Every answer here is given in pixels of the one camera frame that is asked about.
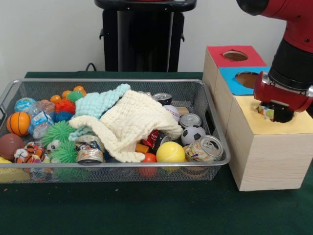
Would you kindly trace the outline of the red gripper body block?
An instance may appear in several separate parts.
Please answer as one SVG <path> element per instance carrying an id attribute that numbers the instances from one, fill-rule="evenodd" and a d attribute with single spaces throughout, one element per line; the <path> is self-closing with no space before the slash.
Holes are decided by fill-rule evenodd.
<path id="1" fill-rule="evenodd" d="M 312 86 L 304 91 L 284 88 L 263 71 L 256 79 L 253 94 L 256 100 L 282 105 L 295 112 L 305 111 L 313 102 Z"/>

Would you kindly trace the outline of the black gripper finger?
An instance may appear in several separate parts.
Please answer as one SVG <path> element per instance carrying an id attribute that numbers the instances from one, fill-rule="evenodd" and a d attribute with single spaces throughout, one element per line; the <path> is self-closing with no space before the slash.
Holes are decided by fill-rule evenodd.
<path id="1" fill-rule="evenodd" d="M 277 104 L 277 103 L 273 103 L 272 106 L 274 110 L 273 121 L 283 122 L 284 121 L 284 106 Z"/>
<path id="2" fill-rule="evenodd" d="M 289 122 L 294 117 L 294 111 L 287 108 L 284 109 L 283 122 Z"/>

